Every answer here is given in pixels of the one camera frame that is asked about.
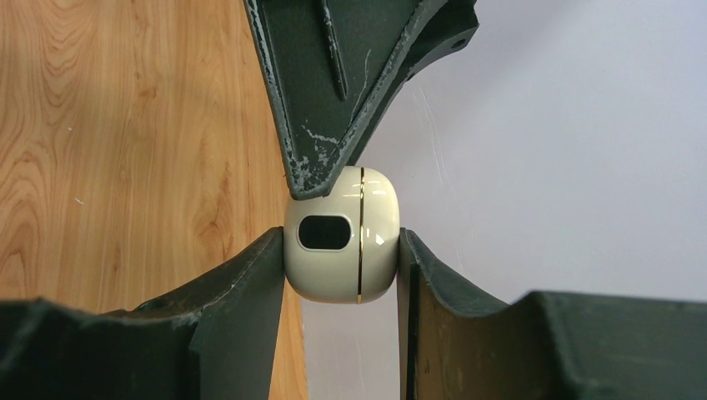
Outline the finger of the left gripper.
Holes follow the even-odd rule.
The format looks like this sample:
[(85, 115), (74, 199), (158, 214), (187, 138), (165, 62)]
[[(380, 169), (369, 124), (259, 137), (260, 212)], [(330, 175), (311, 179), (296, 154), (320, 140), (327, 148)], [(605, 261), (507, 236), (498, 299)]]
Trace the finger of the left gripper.
[(402, 86), (463, 49), (471, 0), (247, 1), (290, 196), (323, 197)]

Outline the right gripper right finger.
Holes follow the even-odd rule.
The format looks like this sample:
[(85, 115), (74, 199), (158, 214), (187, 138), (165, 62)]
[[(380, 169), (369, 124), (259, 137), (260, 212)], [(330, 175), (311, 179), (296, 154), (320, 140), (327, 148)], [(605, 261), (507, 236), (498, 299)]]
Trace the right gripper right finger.
[(506, 303), (399, 239), (403, 399), (703, 399), (706, 306), (533, 291)]

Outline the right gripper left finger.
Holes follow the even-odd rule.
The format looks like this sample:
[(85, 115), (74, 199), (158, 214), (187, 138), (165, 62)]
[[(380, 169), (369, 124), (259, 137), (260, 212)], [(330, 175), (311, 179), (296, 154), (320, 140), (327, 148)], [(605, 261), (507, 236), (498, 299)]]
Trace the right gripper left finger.
[(1, 303), (4, 399), (265, 399), (283, 302), (283, 230), (133, 310)]

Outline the cream earbud charging case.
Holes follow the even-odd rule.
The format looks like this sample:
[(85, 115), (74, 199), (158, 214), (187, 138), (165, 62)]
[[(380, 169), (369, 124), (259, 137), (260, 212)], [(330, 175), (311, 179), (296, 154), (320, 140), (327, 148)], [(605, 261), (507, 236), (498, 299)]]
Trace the cream earbud charging case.
[(369, 167), (345, 167), (329, 195), (288, 202), (286, 278), (312, 302), (371, 303), (396, 275), (400, 228), (390, 180)]

